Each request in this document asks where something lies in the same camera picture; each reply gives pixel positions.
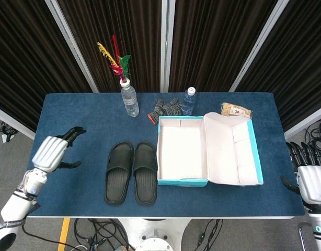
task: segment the blue tablecloth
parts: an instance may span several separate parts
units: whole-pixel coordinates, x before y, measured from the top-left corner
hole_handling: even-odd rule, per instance
[[[221,103],[229,102],[253,111],[253,125],[264,178],[262,186],[229,186],[208,183],[203,188],[159,186],[152,206],[135,201],[131,176],[123,204],[110,206],[104,201],[105,173],[110,149],[118,142],[157,144],[157,126],[148,112],[157,98],[182,99],[183,93],[138,93],[140,114],[127,116],[120,93],[48,94],[42,109],[31,159],[47,135],[65,133],[81,126],[80,135],[63,158],[65,162],[82,161],[76,169],[58,169],[48,175],[48,182],[38,201],[42,207],[33,216],[141,216],[141,217],[231,217],[303,215],[300,196],[283,187],[280,176],[296,183],[283,130],[270,93],[198,93],[194,116],[210,111],[221,113]]]

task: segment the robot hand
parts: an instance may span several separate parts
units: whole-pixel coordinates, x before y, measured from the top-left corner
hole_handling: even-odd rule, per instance
[[[301,143],[301,147],[294,142],[287,143],[292,161],[295,164],[295,175],[299,186],[289,183],[281,176],[284,186],[301,195],[304,205],[309,209],[314,237],[321,251],[321,156],[311,145]]]
[[[0,224],[0,251],[12,246],[17,230],[24,225],[27,215],[39,208],[35,198],[47,182],[47,174],[57,168],[75,168],[81,164],[81,162],[69,164],[61,160],[65,150],[72,146],[78,135],[85,132],[82,127],[74,127],[64,135],[48,136],[42,142],[32,159],[35,168],[26,171],[22,182],[1,211],[4,224]]]

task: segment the glove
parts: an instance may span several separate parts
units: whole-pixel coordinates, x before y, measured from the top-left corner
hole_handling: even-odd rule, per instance
[[[158,123],[160,116],[177,116],[181,115],[181,103],[178,98],[174,98],[171,102],[164,105],[164,100],[159,98],[153,112],[148,114],[148,118],[153,124]]]

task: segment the white bottle cap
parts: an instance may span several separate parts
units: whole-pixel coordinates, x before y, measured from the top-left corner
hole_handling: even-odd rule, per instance
[[[194,87],[190,87],[187,90],[187,94],[193,96],[196,93],[196,89]]]
[[[126,78],[125,79],[125,82],[124,81],[122,81],[122,79],[120,79],[120,85],[121,85],[121,87],[122,88],[128,88],[129,86],[130,86],[130,80],[129,80],[129,78]]]

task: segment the snack package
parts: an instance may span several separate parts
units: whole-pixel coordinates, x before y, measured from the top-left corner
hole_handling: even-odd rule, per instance
[[[237,106],[229,103],[222,103],[221,114],[224,116],[245,116],[252,118],[252,111],[242,106]]]

